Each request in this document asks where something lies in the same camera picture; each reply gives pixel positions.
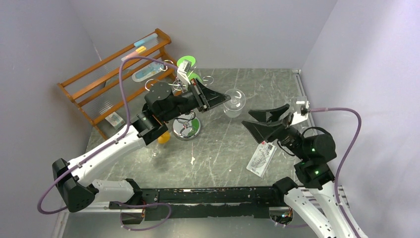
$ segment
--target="white wall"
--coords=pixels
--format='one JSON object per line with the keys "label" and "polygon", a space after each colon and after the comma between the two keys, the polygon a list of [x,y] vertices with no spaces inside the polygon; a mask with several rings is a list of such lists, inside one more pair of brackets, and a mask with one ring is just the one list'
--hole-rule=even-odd
{"label": "white wall", "polygon": [[[350,107],[362,115],[340,183],[370,237],[420,234],[419,11],[418,0],[339,0],[302,69],[313,108]],[[341,158],[355,117],[314,118],[332,132]]]}
{"label": "white wall", "polygon": [[[0,0],[0,237],[51,237],[56,215],[38,198],[51,164],[84,152],[90,126],[56,83],[96,63],[68,0]],[[53,190],[45,209],[62,199]]]}
{"label": "white wall", "polygon": [[70,0],[101,57],[160,28],[201,68],[301,68],[337,0]]}

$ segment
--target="green plastic piece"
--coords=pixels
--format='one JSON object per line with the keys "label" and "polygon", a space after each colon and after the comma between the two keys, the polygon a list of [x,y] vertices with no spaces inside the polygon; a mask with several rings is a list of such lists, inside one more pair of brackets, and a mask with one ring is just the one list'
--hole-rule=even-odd
{"label": "green plastic piece", "polygon": [[190,131],[190,133],[188,133],[188,136],[192,136],[196,133],[196,131],[200,127],[200,122],[197,119],[192,120],[191,127],[192,127],[192,130]]}
{"label": "green plastic piece", "polygon": [[196,64],[196,58],[194,58],[193,56],[183,56],[179,58],[179,60],[176,62],[176,66],[179,66],[185,59],[191,62],[191,67],[193,67]]}

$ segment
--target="clear glass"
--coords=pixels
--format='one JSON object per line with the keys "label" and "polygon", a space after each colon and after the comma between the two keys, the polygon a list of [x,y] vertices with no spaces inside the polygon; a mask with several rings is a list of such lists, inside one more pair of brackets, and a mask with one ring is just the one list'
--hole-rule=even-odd
{"label": "clear glass", "polygon": [[239,89],[229,89],[225,94],[229,95],[231,99],[223,104],[224,113],[230,118],[239,116],[245,106],[245,94]]}
{"label": "clear glass", "polygon": [[147,154],[152,159],[160,158],[162,155],[163,144],[158,143],[157,140],[147,146]]}

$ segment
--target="gray marble table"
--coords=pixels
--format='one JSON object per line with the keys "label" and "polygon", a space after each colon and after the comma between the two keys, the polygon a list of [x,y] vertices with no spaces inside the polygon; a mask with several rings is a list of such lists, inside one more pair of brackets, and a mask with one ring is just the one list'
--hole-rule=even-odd
{"label": "gray marble table", "polygon": [[[211,88],[225,92],[231,88],[242,90],[246,97],[243,113],[228,118],[222,108],[215,108],[207,115],[197,114],[203,124],[201,134],[191,141],[180,141],[172,137],[165,144],[163,156],[151,159],[147,149],[134,151],[105,171],[100,179],[134,179],[143,188],[162,187],[209,187],[209,186],[252,186],[271,185],[289,176],[296,182],[293,165],[296,159],[278,149],[263,178],[246,169],[257,143],[241,121],[252,119],[249,109],[270,109],[282,106],[291,98],[300,96],[296,79],[289,69],[201,69],[201,76],[213,75]],[[133,90],[133,81],[126,80],[124,87]],[[121,97],[118,90],[110,92]],[[140,112],[144,99],[137,97],[129,103],[132,118]],[[118,114],[125,119],[124,109]],[[108,136],[116,133],[106,121],[99,125]],[[297,128],[308,126],[301,123]],[[93,129],[87,151],[103,142]],[[118,214],[69,214],[63,234],[64,238],[107,238],[107,237],[201,237],[201,238],[243,238],[243,237],[316,237],[309,228],[282,229],[275,227],[270,219],[252,217],[189,218],[169,219],[156,229],[136,233],[120,228]],[[142,228],[158,221],[143,222]],[[296,215],[292,224],[302,224]]]}
{"label": "gray marble table", "polygon": [[[241,124],[242,120],[252,119],[247,114],[249,109],[272,109],[284,105],[293,97],[301,96],[292,70],[199,69],[198,72],[201,76],[214,77],[214,83],[209,86],[213,90],[242,90],[246,95],[242,114],[230,119],[221,107],[206,112],[206,115],[197,113],[202,123],[198,137],[191,141],[181,141],[172,136],[163,145],[161,157],[156,159],[149,157],[147,148],[134,151],[106,170],[99,179],[131,178],[142,188],[271,185],[286,176],[298,182],[293,170],[297,159],[280,149],[277,149],[263,178],[246,169],[257,143]],[[121,95],[116,91],[113,96]],[[140,112],[143,103],[141,96],[130,102],[132,118]],[[123,108],[117,112],[125,118]],[[297,127],[307,125],[304,122]],[[108,135],[116,133],[106,121],[99,126]],[[87,151],[103,141],[93,129]]]}

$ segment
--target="white arm casing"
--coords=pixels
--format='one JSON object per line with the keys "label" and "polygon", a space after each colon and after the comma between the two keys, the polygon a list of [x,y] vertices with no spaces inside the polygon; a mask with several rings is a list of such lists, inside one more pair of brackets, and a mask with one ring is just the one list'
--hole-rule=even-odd
{"label": "white arm casing", "polygon": [[299,188],[284,195],[284,202],[309,225],[319,238],[334,238],[335,234],[327,218],[305,197]]}
{"label": "white arm casing", "polygon": [[[309,192],[315,197],[321,206],[324,214],[329,219],[332,228],[337,235],[337,238],[354,238],[356,235],[353,233],[350,225],[347,223],[344,215],[340,211],[340,205],[336,205],[336,199],[334,195],[334,183],[332,181],[324,184],[322,190],[316,188],[309,188]],[[344,210],[346,211],[347,216],[349,217],[351,223],[358,231],[358,234],[362,238],[367,238],[366,234],[362,231],[359,225],[356,223],[352,214],[350,213],[349,208],[346,204],[342,204]]]}
{"label": "white arm casing", "polygon": [[134,195],[133,187],[125,180],[107,181],[95,179],[92,185],[98,189],[98,193],[95,195],[95,200],[92,203],[110,201],[126,202]]}
{"label": "white arm casing", "polygon": [[187,76],[187,71],[189,71],[189,69],[187,70],[188,63],[190,63],[191,66],[191,62],[183,60],[176,71],[176,76],[179,78],[179,80],[181,80],[182,84],[184,85],[191,84],[190,79]]}
{"label": "white arm casing", "polygon": [[[102,148],[105,144],[115,141],[120,135],[123,134],[125,129],[126,126],[124,126],[123,129],[120,130],[116,135],[106,140],[95,149],[70,160],[68,165],[69,169],[77,165],[80,161],[94,153],[99,148]],[[137,134],[138,131],[131,125],[128,129],[128,133],[124,136],[124,138],[120,139],[118,143],[114,143],[113,145],[95,155],[93,158],[83,164],[82,167],[74,170],[71,175],[78,176],[79,179],[77,182],[82,186],[89,186],[96,178],[101,175],[101,173],[106,168],[108,168],[108,166],[113,165],[116,161],[123,158],[128,153],[146,146],[143,138],[139,138]]]}

